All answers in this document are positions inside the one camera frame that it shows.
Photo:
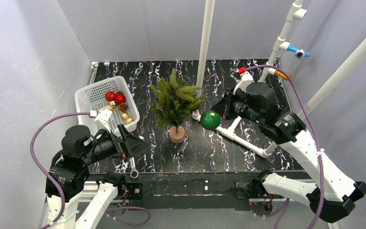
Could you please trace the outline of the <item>green glitter bauble ornament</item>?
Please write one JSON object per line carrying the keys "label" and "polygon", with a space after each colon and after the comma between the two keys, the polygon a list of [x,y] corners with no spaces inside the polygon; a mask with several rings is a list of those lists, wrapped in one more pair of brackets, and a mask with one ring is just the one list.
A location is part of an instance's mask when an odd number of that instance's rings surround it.
{"label": "green glitter bauble ornament", "polygon": [[200,124],[206,130],[216,129],[221,122],[221,117],[219,114],[212,110],[207,110],[203,112],[200,117]]}

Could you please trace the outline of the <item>brown pine cone ornament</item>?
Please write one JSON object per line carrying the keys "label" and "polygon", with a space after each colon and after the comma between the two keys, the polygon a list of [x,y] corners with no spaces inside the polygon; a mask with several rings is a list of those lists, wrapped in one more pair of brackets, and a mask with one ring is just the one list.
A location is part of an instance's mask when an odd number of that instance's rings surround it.
{"label": "brown pine cone ornament", "polygon": [[126,113],[126,112],[127,112],[127,110],[128,110],[128,104],[126,104],[126,103],[120,103],[120,104],[118,105],[118,110],[119,110],[120,112]]}

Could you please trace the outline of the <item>small green christmas tree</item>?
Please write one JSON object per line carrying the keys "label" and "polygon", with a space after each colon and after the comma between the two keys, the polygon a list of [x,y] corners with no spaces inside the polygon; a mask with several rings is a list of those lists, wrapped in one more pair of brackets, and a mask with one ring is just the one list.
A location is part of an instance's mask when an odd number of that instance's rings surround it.
{"label": "small green christmas tree", "polygon": [[157,118],[156,126],[170,126],[170,140],[176,144],[181,143],[186,137],[182,123],[205,102],[205,95],[197,94],[202,87],[188,85],[187,81],[178,76],[175,69],[171,70],[168,79],[160,78],[157,83],[157,86],[150,86],[154,93],[150,108]]}

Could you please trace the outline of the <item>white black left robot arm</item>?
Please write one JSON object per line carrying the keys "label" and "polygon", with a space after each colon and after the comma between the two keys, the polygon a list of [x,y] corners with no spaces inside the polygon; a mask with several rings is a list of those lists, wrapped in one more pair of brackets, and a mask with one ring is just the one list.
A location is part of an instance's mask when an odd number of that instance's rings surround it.
{"label": "white black left robot arm", "polygon": [[48,202],[48,219],[51,229],[94,229],[115,199],[141,199],[141,183],[127,182],[126,176],[108,172],[97,179],[97,191],[87,208],[78,217],[78,204],[84,185],[89,178],[89,166],[105,158],[116,156],[128,159],[131,178],[138,177],[134,157],[140,155],[148,144],[133,136],[124,125],[118,125],[120,136],[99,130],[92,135],[88,127],[76,125],[69,128],[62,139],[62,150],[52,160],[45,192]]}

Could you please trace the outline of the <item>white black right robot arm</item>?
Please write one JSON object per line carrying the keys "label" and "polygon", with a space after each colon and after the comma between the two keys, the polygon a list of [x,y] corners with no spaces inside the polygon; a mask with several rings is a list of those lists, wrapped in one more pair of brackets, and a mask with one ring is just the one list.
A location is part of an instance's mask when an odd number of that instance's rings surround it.
{"label": "white black right robot arm", "polygon": [[319,152],[305,123],[277,106],[275,91],[266,83],[228,90],[212,111],[227,120],[241,117],[258,124],[261,132],[292,155],[312,179],[305,183],[264,170],[242,189],[243,195],[290,198],[308,206],[323,221],[334,223],[347,217],[366,194],[366,183],[352,180]]}

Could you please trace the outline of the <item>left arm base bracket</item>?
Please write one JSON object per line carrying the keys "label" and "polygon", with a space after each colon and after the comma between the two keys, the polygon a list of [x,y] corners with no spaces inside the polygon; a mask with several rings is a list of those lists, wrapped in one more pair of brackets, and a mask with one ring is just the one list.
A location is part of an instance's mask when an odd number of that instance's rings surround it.
{"label": "left arm base bracket", "polygon": [[129,174],[122,175],[125,175],[122,191],[111,201],[107,209],[133,206],[133,201],[142,200],[143,183],[131,178]]}

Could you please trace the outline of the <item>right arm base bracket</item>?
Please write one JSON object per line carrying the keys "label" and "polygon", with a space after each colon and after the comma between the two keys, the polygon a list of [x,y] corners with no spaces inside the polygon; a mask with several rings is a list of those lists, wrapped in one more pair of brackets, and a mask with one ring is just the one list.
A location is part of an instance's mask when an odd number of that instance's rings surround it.
{"label": "right arm base bracket", "polygon": [[252,183],[237,182],[230,192],[237,199],[249,200],[250,210],[257,216],[267,216],[273,211],[273,194],[267,194],[258,187],[252,188]]}

